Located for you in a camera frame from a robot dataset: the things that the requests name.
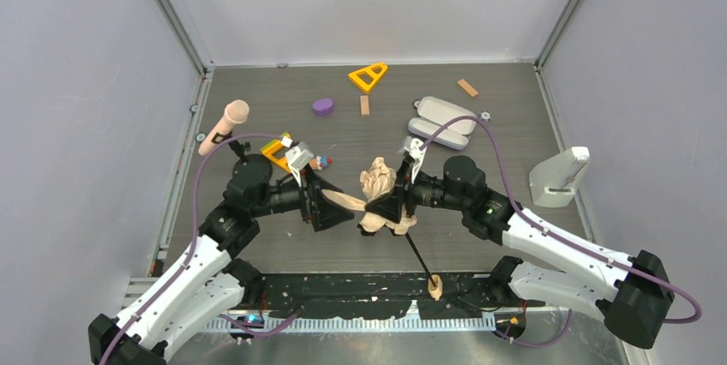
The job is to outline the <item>beige folding umbrella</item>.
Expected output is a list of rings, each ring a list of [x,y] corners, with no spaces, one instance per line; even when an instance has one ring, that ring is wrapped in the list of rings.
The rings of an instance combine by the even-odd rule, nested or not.
[[[376,157],[368,170],[362,171],[359,176],[359,182],[365,197],[364,200],[355,196],[351,196],[332,189],[325,188],[322,190],[323,195],[334,204],[342,206],[354,212],[364,212],[358,225],[363,234],[375,234],[381,228],[387,227],[391,233],[396,236],[404,236],[409,243],[410,248],[417,257],[422,266],[427,283],[427,291],[430,297],[435,301],[440,301],[443,294],[443,284],[441,278],[432,274],[426,266],[424,259],[418,252],[418,248],[414,244],[409,229],[417,223],[417,217],[403,216],[398,222],[389,217],[382,217],[372,212],[366,211],[365,206],[370,205],[374,200],[383,198],[386,194],[394,192],[394,184],[396,180],[396,171],[387,166],[383,157]]]

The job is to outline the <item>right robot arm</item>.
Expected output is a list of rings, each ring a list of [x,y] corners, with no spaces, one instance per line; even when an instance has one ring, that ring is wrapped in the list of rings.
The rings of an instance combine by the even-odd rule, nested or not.
[[[409,228],[418,206],[458,211],[479,239],[519,250],[550,264],[543,269],[505,256],[490,276],[506,299],[547,302],[600,320],[622,341],[651,349],[675,299],[655,254],[602,248],[542,220],[519,202],[489,188],[485,172],[463,155],[449,158],[442,177],[414,172],[406,156],[394,170],[375,159],[360,175],[365,210]]]

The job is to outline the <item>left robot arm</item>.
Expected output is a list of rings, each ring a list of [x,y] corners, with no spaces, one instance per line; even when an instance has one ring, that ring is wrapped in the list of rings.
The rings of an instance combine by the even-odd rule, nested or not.
[[[92,363],[167,364],[213,318],[259,298],[262,273],[238,257],[259,234],[259,218],[297,212],[316,231],[354,218],[323,194],[337,187],[309,166],[301,182],[272,183],[272,174],[270,161],[260,154],[235,163],[223,200],[180,257],[118,314],[100,314],[90,323]]]

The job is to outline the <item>small ice cream toy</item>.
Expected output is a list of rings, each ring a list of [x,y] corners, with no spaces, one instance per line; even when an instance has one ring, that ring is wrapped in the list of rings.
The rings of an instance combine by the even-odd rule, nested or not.
[[[332,160],[329,157],[326,156],[316,156],[313,159],[310,160],[309,164],[312,169],[316,171],[320,171],[322,169],[325,169],[330,164],[332,164]]]

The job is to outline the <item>orange green triangle block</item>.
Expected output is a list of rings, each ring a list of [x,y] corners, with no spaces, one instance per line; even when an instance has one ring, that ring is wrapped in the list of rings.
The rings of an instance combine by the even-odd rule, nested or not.
[[[278,166],[284,172],[289,173],[290,168],[286,157],[287,151],[293,145],[294,140],[287,132],[281,134],[277,139],[269,141],[264,145],[260,154],[268,159],[273,165]]]

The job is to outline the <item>white glasses case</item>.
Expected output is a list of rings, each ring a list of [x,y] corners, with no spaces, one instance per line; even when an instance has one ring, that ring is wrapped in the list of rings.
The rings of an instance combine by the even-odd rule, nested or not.
[[[424,140],[429,139],[442,125],[457,117],[474,117],[475,114],[463,107],[432,96],[416,99],[412,103],[416,116],[407,124],[408,130]],[[449,125],[433,141],[445,147],[461,151],[469,144],[469,137],[476,123],[460,120]]]

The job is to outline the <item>purple heart-shaped box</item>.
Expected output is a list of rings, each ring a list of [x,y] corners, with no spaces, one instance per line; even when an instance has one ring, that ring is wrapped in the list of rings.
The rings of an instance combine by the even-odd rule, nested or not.
[[[312,110],[318,117],[326,117],[334,111],[334,101],[332,99],[318,99],[312,104]]]

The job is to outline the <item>small wooden block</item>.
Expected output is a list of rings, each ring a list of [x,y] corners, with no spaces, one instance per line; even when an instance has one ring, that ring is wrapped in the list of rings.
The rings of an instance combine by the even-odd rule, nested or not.
[[[362,117],[370,115],[370,100],[368,95],[361,95],[359,98],[360,113]]]
[[[478,96],[478,91],[467,80],[460,79],[457,81],[457,84],[470,97],[475,98]]]

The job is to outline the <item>pink toy microphone on stand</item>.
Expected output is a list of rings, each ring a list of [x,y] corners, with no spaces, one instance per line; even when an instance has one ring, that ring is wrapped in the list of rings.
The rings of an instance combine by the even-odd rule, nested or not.
[[[249,112],[249,105],[241,99],[227,104],[218,122],[201,141],[197,150],[198,154],[206,156],[221,142],[229,139],[233,129],[247,121]]]

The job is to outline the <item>white stand holder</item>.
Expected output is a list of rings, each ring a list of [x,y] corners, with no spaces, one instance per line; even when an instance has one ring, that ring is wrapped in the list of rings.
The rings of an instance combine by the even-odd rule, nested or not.
[[[536,165],[529,173],[535,206],[561,208],[575,197],[590,161],[587,147],[571,147]]]

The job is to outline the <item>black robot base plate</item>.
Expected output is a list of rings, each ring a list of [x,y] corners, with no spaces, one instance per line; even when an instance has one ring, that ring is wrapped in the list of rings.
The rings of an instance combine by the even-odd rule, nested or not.
[[[422,273],[268,273],[235,309],[267,311],[274,318],[400,319],[410,307],[420,317],[475,318],[495,309],[519,309],[522,300],[496,287],[486,272],[443,272],[443,294],[435,300]]]

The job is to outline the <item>yellow triangle frame block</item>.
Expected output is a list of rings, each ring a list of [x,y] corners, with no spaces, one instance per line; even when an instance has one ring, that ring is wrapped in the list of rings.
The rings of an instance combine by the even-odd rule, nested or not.
[[[384,62],[373,63],[347,75],[351,83],[360,91],[369,94],[388,71]]]

